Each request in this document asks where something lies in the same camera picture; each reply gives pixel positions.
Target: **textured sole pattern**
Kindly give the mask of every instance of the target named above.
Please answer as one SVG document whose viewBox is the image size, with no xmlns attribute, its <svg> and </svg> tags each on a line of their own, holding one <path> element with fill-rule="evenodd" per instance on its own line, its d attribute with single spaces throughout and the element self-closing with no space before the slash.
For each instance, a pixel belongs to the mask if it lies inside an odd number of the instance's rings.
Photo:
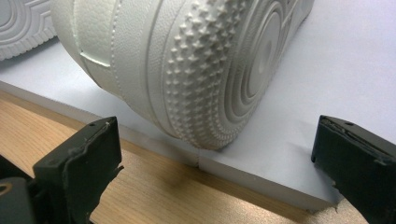
<svg viewBox="0 0 396 224">
<path fill-rule="evenodd" d="M 49 0 L 4 0 L 10 10 L 0 15 L 0 61 L 18 56 L 56 36 Z"/>
<path fill-rule="evenodd" d="M 218 149 L 247 124 L 313 0 L 53 3 L 61 42 L 99 86 L 164 132 Z"/>
</svg>

